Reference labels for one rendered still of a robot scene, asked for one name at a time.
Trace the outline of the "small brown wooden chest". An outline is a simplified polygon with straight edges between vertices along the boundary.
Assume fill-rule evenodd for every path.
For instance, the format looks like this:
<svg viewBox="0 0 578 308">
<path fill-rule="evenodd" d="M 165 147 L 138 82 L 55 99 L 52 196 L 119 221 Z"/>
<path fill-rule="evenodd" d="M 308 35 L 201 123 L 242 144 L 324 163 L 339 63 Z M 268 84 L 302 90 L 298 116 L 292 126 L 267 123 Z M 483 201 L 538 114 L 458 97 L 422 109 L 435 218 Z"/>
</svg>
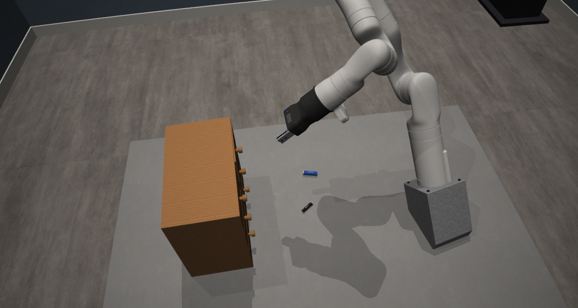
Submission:
<svg viewBox="0 0 578 308">
<path fill-rule="evenodd" d="M 253 267 L 231 119 L 165 127 L 161 230 L 191 277 Z"/>
</svg>

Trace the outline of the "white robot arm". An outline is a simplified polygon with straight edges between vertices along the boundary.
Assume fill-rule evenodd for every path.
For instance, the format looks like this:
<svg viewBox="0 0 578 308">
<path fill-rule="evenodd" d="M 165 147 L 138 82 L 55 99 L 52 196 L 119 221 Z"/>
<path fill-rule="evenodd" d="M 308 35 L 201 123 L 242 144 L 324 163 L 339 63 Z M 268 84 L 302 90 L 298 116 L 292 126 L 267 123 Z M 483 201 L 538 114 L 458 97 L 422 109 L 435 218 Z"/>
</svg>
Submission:
<svg viewBox="0 0 578 308">
<path fill-rule="evenodd" d="M 418 185 L 434 188 L 452 181 L 439 121 L 438 86 L 431 74 L 413 73 L 408 65 L 399 26 L 387 4 L 384 0 L 335 1 L 361 45 L 331 75 L 335 88 L 349 98 L 363 88 L 370 73 L 387 75 L 398 99 L 412 107 L 406 124 Z"/>
</svg>

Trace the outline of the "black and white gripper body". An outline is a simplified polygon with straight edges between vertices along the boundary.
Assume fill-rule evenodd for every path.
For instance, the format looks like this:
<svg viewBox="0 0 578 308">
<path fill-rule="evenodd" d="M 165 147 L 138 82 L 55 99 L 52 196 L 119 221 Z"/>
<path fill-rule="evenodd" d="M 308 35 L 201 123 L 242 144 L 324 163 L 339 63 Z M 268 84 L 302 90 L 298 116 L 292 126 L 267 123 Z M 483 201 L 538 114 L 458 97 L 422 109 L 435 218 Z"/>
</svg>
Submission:
<svg viewBox="0 0 578 308">
<path fill-rule="evenodd" d="M 349 120 L 344 105 L 347 99 L 335 88 L 330 76 L 303 95 L 299 102 L 284 110 L 287 129 L 298 136 L 311 124 L 333 111 L 339 120 L 345 123 Z"/>
</svg>

